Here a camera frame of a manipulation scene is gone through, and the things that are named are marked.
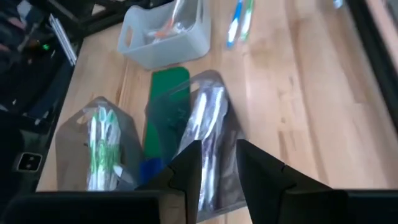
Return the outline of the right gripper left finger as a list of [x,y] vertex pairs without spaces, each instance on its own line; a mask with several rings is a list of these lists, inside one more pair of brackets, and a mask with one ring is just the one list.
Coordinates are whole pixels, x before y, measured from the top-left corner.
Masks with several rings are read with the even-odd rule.
[[137,189],[149,198],[139,205],[137,224],[196,224],[201,169],[201,142],[195,140]]

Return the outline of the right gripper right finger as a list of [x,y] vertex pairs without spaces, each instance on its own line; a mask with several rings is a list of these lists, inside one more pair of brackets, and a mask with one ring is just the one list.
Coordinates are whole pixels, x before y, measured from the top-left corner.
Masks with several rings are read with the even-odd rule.
[[253,224],[332,224],[331,188],[247,140],[237,141],[236,157]]

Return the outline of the orange toothbrush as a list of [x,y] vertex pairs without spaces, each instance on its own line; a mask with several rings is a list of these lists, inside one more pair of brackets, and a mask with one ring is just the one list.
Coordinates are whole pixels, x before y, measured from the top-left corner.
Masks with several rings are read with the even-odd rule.
[[148,43],[155,43],[185,33],[186,31],[187,28],[184,23],[172,17],[159,30],[149,30],[146,32],[145,38]]
[[175,0],[168,30],[175,33],[185,32],[194,25],[197,15],[198,0]]

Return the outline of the transparent grey plastic bin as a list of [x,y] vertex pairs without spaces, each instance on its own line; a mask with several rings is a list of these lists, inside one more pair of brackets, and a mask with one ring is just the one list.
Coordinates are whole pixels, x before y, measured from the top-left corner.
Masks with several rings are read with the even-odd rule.
[[[190,110],[188,112],[188,119],[180,140],[178,149],[176,150],[173,158],[169,161],[162,159],[164,164],[170,162],[180,154],[189,144],[187,142],[187,127],[188,121],[192,115],[195,100],[199,93],[206,94],[206,108],[203,115],[203,122],[201,126],[202,139],[207,137],[208,127],[210,122],[210,98],[211,89],[214,87],[225,87],[221,75],[215,70],[206,70],[195,75],[189,81],[179,85],[177,89],[190,87]],[[217,217],[227,212],[239,209],[245,206],[246,201],[244,198],[243,190],[238,177],[238,167],[236,158],[236,141],[244,137],[240,123],[236,117],[233,105],[230,102],[229,94],[226,89],[226,99],[228,102],[228,110],[223,118],[221,135],[218,140],[218,185],[215,193],[214,209],[209,212],[199,211],[197,213],[197,221],[202,222],[207,219]]]
[[106,190],[133,190],[141,183],[140,163],[143,151],[139,142],[133,118],[115,104],[100,96],[89,102],[66,120],[55,136],[57,158],[57,184],[59,190],[87,191],[90,174],[90,121],[96,114],[96,164],[98,168],[98,142],[100,140],[100,122],[98,109],[106,109],[106,115],[114,110],[118,118],[121,137],[120,166],[123,172],[117,177],[112,167],[108,166]]

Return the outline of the white plastic bin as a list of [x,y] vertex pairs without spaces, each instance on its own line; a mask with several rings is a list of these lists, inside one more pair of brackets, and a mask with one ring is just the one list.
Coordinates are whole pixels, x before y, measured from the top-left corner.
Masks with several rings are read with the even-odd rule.
[[[155,33],[169,21],[180,2],[185,5],[172,30],[157,38]],[[124,16],[118,40],[118,52],[148,70],[203,57],[210,46],[208,0],[175,0],[153,9],[132,6]]]

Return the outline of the silver aluminium extrusion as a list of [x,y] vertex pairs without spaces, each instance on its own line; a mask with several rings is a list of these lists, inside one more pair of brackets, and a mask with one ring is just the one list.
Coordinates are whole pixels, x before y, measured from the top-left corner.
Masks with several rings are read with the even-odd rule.
[[67,56],[68,61],[70,62],[70,65],[74,67],[76,65],[77,56],[61,22],[53,14],[49,15],[49,22],[65,55]]

